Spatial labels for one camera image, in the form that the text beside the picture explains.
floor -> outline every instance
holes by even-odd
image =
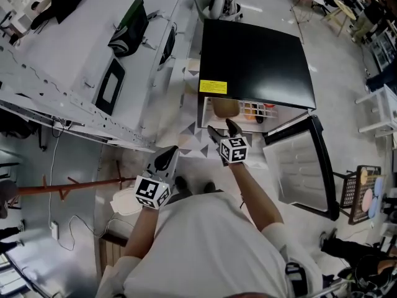
[[[244,9],[243,22],[300,37],[296,20],[290,11],[295,1],[238,0],[241,4],[262,9],[262,12]],[[360,134],[357,131],[374,118],[369,112],[368,104],[354,104],[355,99],[364,95],[365,65],[370,71],[376,72],[373,59],[366,50],[362,51],[353,44],[346,32],[336,37],[337,28],[320,22],[321,16],[320,13],[315,13],[309,23],[301,25],[301,30],[317,101],[316,114],[324,127],[323,136],[332,167],[334,171],[345,173],[348,169],[355,169],[357,165],[377,165],[383,168],[384,173],[389,173],[391,157],[389,153],[385,153],[385,148],[389,149],[391,140],[375,140],[373,133]],[[199,23],[191,57],[199,57],[201,36],[202,25]],[[48,136],[48,151],[45,153],[34,148],[36,140],[36,137],[30,137],[23,142],[7,138],[0,140],[0,151],[5,151],[5,155],[0,155],[2,160],[24,156],[23,166],[18,170],[19,184],[38,185],[41,183],[42,174],[46,174],[49,181],[56,140]],[[116,160],[121,162],[124,176],[134,176],[141,173],[147,157],[147,153],[101,147],[99,144],[64,134],[58,145],[53,183],[65,183],[68,176],[77,181],[114,178],[117,174]],[[332,222],[296,207],[281,204],[277,201],[269,174],[259,169],[250,171],[276,202],[291,233],[308,249],[324,274],[338,272],[344,267],[344,263],[319,251],[318,237],[323,230],[330,231],[337,227],[340,238],[361,243],[377,239],[379,222],[373,223],[373,229],[370,228],[369,221],[352,227],[347,224],[344,216],[337,222]],[[217,188],[232,193],[240,200],[230,171],[221,167],[217,161],[181,158],[177,173],[187,178],[193,192],[200,192],[205,182],[212,180]],[[341,183],[336,178],[338,193],[341,191]],[[100,234],[113,215],[109,201],[116,191],[117,185],[102,187],[96,193],[93,189],[73,192],[65,202],[61,202],[58,195],[54,194],[52,219],[60,225],[60,243],[68,248],[72,245],[68,224],[74,214],[84,219],[88,226],[94,226],[95,233]],[[65,297],[93,297],[97,288],[97,270],[92,233],[83,223],[73,220],[71,228],[76,239],[74,250],[70,252],[61,248],[51,238],[48,228],[48,194],[24,197],[22,211],[10,212],[9,218],[1,222],[1,227],[13,226],[21,217],[27,221],[27,231],[20,235],[26,246],[10,253],[17,264],[24,268],[26,275],[41,285],[49,296],[60,292]],[[135,223],[136,215],[115,215],[114,218],[127,223],[113,221],[110,229],[127,237],[132,229],[129,224]]]

